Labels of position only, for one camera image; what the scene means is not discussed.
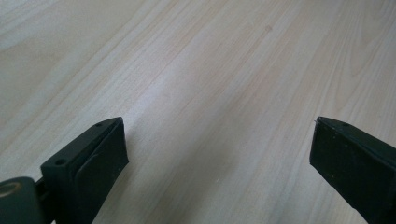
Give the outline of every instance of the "light wood tabletop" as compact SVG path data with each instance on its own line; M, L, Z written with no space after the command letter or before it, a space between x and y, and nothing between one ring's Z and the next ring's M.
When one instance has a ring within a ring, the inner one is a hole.
M315 119L396 146L396 2L0 2L0 180L123 117L94 223L366 223L309 164Z

